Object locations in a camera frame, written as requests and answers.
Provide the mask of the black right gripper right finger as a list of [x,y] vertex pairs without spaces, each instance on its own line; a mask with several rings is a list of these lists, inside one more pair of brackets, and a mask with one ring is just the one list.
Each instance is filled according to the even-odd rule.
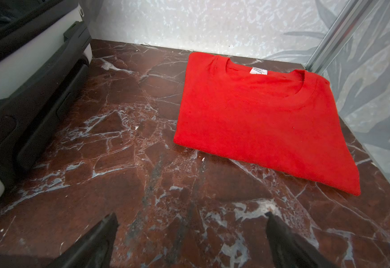
[[266,236],[277,268],[335,268],[313,245],[294,233],[280,217],[267,212]]

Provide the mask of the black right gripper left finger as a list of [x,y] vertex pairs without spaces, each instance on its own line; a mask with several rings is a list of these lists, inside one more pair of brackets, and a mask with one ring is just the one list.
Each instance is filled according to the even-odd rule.
[[83,237],[77,240],[49,268],[108,268],[118,229],[115,213],[105,216]]

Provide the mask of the red t-shirt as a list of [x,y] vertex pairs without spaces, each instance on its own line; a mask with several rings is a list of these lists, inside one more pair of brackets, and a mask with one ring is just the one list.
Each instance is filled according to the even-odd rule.
[[360,195],[330,82],[191,53],[174,142]]

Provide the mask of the white black suitcase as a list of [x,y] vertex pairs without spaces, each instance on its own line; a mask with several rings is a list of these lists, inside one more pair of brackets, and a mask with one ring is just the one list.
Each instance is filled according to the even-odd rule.
[[34,166],[92,60],[78,1],[0,1],[0,197]]

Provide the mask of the aluminium frame post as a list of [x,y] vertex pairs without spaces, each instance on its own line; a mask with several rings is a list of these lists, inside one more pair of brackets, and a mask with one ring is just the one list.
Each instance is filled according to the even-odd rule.
[[347,44],[378,1],[349,1],[310,57],[306,70],[322,74]]

